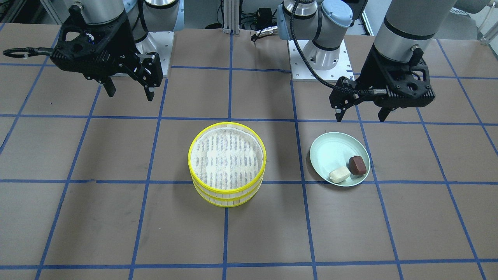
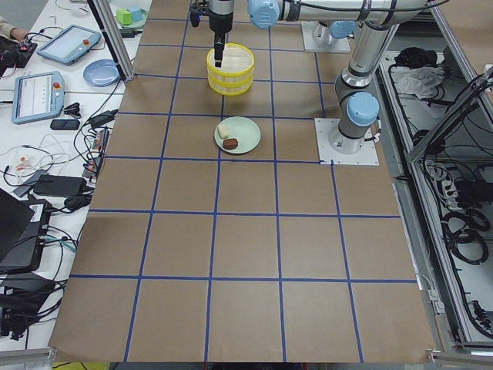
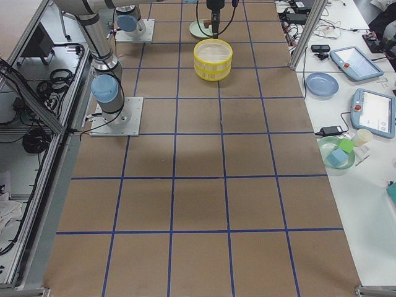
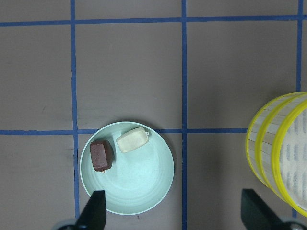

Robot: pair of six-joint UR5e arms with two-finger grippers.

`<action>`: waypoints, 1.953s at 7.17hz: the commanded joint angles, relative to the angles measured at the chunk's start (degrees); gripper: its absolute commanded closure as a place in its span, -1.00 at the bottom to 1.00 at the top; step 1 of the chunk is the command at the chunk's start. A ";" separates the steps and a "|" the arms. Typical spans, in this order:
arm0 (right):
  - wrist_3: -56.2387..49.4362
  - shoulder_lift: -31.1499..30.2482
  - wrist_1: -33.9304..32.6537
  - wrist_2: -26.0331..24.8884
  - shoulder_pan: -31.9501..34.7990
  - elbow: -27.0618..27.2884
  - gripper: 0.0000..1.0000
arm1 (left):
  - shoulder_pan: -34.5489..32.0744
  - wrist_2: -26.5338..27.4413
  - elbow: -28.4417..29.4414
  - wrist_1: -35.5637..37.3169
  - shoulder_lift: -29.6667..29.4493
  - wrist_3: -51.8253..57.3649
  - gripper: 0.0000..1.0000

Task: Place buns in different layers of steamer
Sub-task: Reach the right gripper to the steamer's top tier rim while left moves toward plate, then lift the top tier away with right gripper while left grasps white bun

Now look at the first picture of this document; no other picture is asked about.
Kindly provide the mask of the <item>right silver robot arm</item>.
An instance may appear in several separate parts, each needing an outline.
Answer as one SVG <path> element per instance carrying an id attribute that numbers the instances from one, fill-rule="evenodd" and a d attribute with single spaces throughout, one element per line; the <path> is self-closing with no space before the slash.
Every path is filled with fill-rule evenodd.
<path id="1" fill-rule="evenodd" d="M 112 76 L 125 74 L 144 88 L 148 101 L 163 80 L 153 32 L 184 28 L 183 0 L 66 0 L 69 16 L 53 48 L 25 47 L 3 51 L 11 58 L 48 56 L 61 70 L 83 74 L 113 97 Z"/>

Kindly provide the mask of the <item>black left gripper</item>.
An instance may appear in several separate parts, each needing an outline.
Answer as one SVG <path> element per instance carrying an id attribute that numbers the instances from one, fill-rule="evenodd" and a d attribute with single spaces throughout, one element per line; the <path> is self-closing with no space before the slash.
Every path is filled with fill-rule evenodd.
<path id="1" fill-rule="evenodd" d="M 347 92 L 333 90 L 329 96 L 336 109 L 336 121 L 341 122 L 345 110 L 364 101 L 373 101 L 381 109 L 378 119 L 384 122 L 393 108 L 425 107 L 435 99 L 430 84 L 429 69 L 418 45 L 409 48 L 408 62 L 396 62 L 381 55 L 372 46 L 360 76 L 355 81 L 341 78 Z"/>

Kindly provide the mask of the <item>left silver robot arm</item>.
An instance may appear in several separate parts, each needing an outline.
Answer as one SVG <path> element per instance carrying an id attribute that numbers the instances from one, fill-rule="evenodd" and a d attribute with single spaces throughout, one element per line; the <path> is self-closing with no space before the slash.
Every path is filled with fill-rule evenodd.
<path id="1" fill-rule="evenodd" d="M 380 108 L 384 122 L 393 110 L 421 108 L 435 99 L 425 49 L 456 4 L 455 0 L 392 0 L 377 31 L 363 14 L 366 0 L 284 0 L 276 9 L 279 37 L 292 41 L 309 73 L 332 89 L 335 118 L 365 101 Z M 375 37 L 359 78 L 338 77 L 335 84 L 318 71 L 332 69 L 348 28 L 361 18 Z"/>

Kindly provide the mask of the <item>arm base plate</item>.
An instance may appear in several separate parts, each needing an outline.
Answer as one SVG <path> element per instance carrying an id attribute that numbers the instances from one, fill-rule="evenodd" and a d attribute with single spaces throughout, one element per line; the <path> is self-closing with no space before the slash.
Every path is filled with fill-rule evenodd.
<path id="1" fill-rule="evenodd" d="M 333 51 L 318 49 L 309 40 L 299 40 L 298 44 L 309 65 L 324 81 L 334 84 L 339 77 L 354 80 L 353 69 L 344 40 L 341 42 L 340 47 Z M 288 41 L 288 49 L 292 80 L 297 82 L 316 81 L 292 40 Z"/>
<path id="2" fill-rule="evenodd" d="M 164 78 L 168 77 L 174 38 L 173 31 L 150 32 L 147 37 L 135 44 L 142 54 L 153 51 L 159 54 Z"/>

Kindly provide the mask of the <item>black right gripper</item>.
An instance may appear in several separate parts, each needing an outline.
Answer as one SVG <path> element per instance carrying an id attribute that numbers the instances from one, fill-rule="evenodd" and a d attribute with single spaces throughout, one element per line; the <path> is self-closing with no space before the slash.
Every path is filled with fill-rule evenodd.
<path id="1" fill-rule="evenodd" d="M 160 56 L 138 51 L 126 8 L 68 7 L 68 12 L 55 47 L 12 48 L 3 54 L 22 59 L 48 56 L 59 69 L 102 84 L 109 97 L 116 92 L 112 76 L 126 74 L 144 87 L 152 102 L 163 80 Z"/>

